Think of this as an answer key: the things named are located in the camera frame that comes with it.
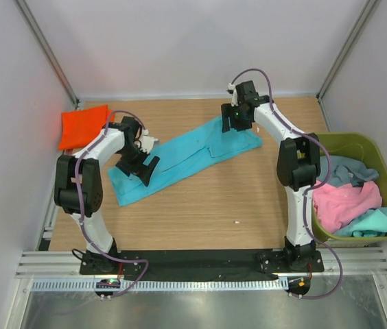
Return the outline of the turquoise blue t shirt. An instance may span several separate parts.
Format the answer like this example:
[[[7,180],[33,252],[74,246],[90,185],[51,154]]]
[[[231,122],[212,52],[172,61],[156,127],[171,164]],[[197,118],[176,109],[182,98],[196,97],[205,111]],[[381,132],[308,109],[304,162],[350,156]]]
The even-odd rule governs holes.
[[[120,206],[128,206],[219,162],[261,147],[262,139],[251,130],[222,132],[222,119],[205,124],[159,145],[150,156],[159,157],[148,186],[117,167],[108,176]]]

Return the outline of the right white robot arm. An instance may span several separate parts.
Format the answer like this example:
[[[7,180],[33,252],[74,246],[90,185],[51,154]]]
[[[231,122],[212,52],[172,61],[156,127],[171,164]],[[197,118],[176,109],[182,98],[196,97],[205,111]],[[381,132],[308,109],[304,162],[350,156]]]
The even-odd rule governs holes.
[[[271,97],[261,96],[252,81],[229,84],[231,102],[221,106],[222,131],[248,130],[260,125],[279,145],[277,177],[285,188],[288,228],[283,263],[290,271],[302,271],[314,257],[312,190],[320,174],[320,147],[316,134],[307,135],[293,125]]]

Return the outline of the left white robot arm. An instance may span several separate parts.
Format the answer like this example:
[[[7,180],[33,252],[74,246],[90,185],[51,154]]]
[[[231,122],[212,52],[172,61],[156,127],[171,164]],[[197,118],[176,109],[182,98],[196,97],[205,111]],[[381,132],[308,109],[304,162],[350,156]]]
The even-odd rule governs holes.
[[[87,146],[57,159],[54,202],[76,222],[86,241],[83,265],[97,267],[105,274],[114,273],[119,266],[117,244],[101,211],[102,167],[119,154],[117,168],[148,186],[160,158],[147,159],[158,143],[158,138],[151,136],[138,118],[125,116],[119,123],[108,119]]]

